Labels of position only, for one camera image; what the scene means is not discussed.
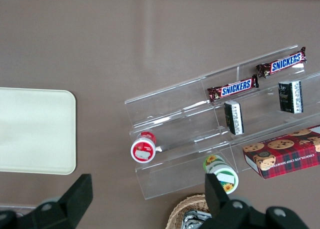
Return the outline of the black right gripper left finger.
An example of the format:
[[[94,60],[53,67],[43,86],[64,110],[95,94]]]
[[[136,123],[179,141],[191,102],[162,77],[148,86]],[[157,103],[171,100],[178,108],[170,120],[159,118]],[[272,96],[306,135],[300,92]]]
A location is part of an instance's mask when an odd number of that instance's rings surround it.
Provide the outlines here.
[[[18,217],[13,210],[0,212],[2,229],[75,229],[93,201],[92,175],[82,174],[58,201],[40,204]]]

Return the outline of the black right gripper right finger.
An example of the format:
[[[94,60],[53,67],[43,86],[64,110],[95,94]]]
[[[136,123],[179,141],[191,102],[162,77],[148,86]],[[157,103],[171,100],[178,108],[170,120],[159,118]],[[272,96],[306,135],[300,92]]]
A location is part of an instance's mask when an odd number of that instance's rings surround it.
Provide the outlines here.
[[[205,200],[211,214],[201,229],[307,229],[291,209],[271,206],[259,212],[240,199],[230,199],[215,174],[205,175]]]

